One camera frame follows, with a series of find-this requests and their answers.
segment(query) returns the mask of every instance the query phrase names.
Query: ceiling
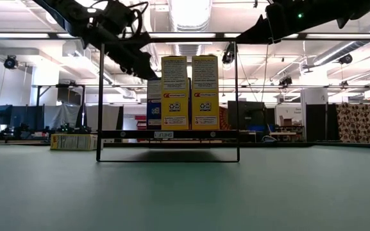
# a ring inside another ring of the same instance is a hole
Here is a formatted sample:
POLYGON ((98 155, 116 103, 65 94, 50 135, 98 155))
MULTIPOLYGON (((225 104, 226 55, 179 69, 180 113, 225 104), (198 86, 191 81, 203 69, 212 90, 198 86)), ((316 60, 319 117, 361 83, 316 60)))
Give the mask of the ceiling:
MULTIPOLYGON (((130 4, 135 1, 122 1, 124 4, 130 4)), ((186 0, 189 4, 197 4, 198 0, 186 0)), ((240 33, 252 27, 258 20, 260 14, 265 14, 267 1, 259 0, 258 8, 253 8, 254 1, 241 0, 213 0, 212 11, 207 31, 211 32, 234 32, 240 33)), ((166 32, 171 31, 169 20, 169 6, 164 0, 150 0, 149 14, 146 17, 148 31, 166 32)), ((357 21, 350 21, 344 29, 338 29, 337 23, 329 22, 315 28, 307 30, 312 33, 362 33, 370 29, 370 13, 357 21)), ((49 22, 46 12, 33 1, 25 0, 0 0, 0 32, 61 32, 57 24, 49 22)), ((63 77, 72 78, 80 83, 97 84, 97 74, 94 68, 90 69, 81 59, 75 61, 72 57, 63 55, 63 45, 65 40, 0 40, 0 49, 15 48, 35 48, 43 51, 61 63, 63 77)), ((312 58, 329 51, 343 42, 337 41, 287 41, 270 46, 263 45, 239 45, 239 84, 270 85, 278 84, 278 80, 284 75, 283 70, 288 68, 287 73, 292 77, 294 84, 301 83, 301 73, 299 63, 303 57, 312 58)), ((214 42, 204 44, 202 54, 215 54, 221 59, 223 50, 228 44, 225 42, 214 42)), ((92 52, 91 60, 98 61, 98 50, 93 47, 88 48, 92 52)), ((173 55, 174 49, 171 44, 156 44, 157 55, 159 58, 167 55, 173 55)), ((338 84, 342 80, 351 79, 370 71, 370 44, 351 52, 353 62, 351 64, 340 65, 330 63, 314 69, 327 73, 330 84, 338 84)), ((141 82, 124 75, 119 66, 106 59, 105 68, 112 75, 112 78, 118 83, 140 84, 141 82)), ((219 65, 220 84, 234 84, 235 69, 230 67, 224 70, 219 65)), ((370 83, 370 75, 366 78, 360 78, 353 81, 352 85, 365 85, 370 83)))

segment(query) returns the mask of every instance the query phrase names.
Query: floor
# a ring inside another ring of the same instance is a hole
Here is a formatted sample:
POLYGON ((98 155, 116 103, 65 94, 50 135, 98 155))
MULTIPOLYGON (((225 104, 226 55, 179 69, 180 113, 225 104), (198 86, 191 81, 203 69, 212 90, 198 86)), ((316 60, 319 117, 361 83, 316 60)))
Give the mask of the floor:
POLYGON ((370 230, 370 149, 243 149, 239 164, 94 155, 0 146, 0 231, 370 230))

